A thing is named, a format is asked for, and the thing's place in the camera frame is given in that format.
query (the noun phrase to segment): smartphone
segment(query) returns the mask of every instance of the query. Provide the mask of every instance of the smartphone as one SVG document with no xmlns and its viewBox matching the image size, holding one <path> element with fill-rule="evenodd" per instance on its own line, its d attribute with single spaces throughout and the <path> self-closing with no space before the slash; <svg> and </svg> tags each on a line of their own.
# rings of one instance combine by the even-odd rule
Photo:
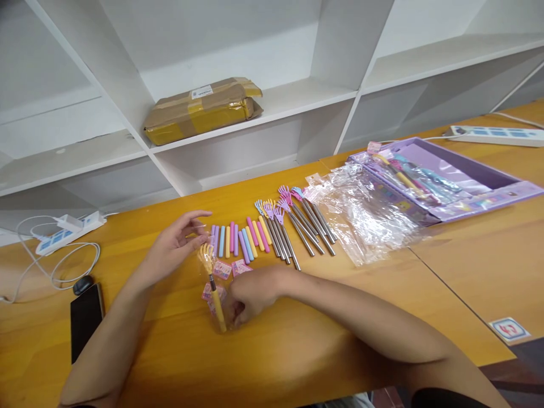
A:
<svg viewBox="0 0 544 408">
<path fill-rule="evenodd" d="M 70 304 L 72 364 L 78 359 L 103 317 L 100 284 L 95 283 Z"/>
</svg>

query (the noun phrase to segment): purple packaging box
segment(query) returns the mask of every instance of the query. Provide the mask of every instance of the purple packaging box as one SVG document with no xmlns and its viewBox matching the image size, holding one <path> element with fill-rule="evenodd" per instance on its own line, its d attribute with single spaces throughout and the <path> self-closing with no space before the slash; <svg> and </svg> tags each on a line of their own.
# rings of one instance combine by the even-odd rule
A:
<svg viewBox="0 0 544 408">
<path fill-rule="evenodd" d="M 490 191 L 486 193 L 427 209 L 396 185 L 383 178 L 371 167 L 358 160 L 358 157 L 361 158 L 361 155 L 366 154 L 366 152 L 356 153 L 349 157 L 348 160 L 353 160 L 363 166 L 371 175 L 372 180 L 378 188 L 382 189 L 388 200 L 416 219 L 421 225 L 430 226 L 438 223 L 457 221 L 544 194 L 544 189 L 529 181 L 520 180 L 420 138 L 410 138 L 393 142 L 383 146 L 383 148 L 396 151 L 411 144 L 416 144 L 439 159 L 445 160 L 475 181 L 490 188 Z"/>
</svg>

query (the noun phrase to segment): human arm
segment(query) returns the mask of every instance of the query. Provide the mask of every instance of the human arm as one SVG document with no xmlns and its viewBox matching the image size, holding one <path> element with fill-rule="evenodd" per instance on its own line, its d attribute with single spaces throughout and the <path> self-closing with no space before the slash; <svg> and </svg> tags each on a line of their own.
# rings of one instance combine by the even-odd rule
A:
<svg viewBox="0 0 544 408">
<path fill-rule="evenodd" d="M 412 394 L 437 387 L 491 408 L 508 407 L 449 339 L 391 303 L 350 286 L 285 267 L 250 271 L 232 282 L 227 315 L 231 323 L 240 326 L 281 297 L 326 314 L 383 356 L 399 362 L 397 376 Z"/>
<path fill-rule="evenodd" d="M 209 211 L 187 212 L 159 234 L 72 366 L 59 407 L 115 406 L 134 359 L 151 291 L 207 240 L 197 218 L 209 215 Z M 186 238 L 193 232 L 196 237 Z"/>
</svg>

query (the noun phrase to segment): human hand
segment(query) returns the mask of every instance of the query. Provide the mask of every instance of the human hand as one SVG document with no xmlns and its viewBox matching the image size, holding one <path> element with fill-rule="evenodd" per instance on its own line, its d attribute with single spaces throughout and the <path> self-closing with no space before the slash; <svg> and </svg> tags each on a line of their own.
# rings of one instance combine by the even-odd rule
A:
<svg viewBox="0 0 544 408">
<path fill-rule="evenodd" d="M 208 239 L 203 224 L 197 219 L 211 211 L 190 211 L 162 231 L 136 272 L 138 282 L 150 287 L 176 270 L 192 251 Z M 187 237 L 195 233 L 196 237 Z"/>
<path fill-rule="evenodd" d="M 225 302 L 228 324 L 239 328 L 272 306 L 282 296 L 283 284 L 291 273 L 292 270 L 284 266 L 268 266 L 237 276 Z"/>
</svg>

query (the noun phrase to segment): white power strip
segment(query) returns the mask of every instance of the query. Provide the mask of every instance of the white power strip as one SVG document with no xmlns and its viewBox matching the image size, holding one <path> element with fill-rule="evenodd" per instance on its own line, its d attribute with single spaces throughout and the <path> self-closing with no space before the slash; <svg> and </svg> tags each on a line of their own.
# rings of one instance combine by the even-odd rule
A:
<svg viewBox="0 0 544 408">
<path fill-rule="evenodd" d="M 100 214 L 99 211 L 93 212 L 91 215 L 83 218 L 83 229 L 79 232 L 72 232 L 68 229 L 62 229 L 47 237 L 46 240 L 40 242 L 36 248 L 36 254 L 40 256 L 46 256 L 52 254 L 57 249 L 64 247 L 66 244 L 81 238 L 83 235 L 94 231 L 95 229 L 103 226 L 106 223 L 106 219 Z"/>
<path fill-rule="evenodd" d="M 456 142 L 493 143 L 526 147 L 543 147 L 544 130 L 513 127 L 450 126 L 445 136 Z"/>
</svg>

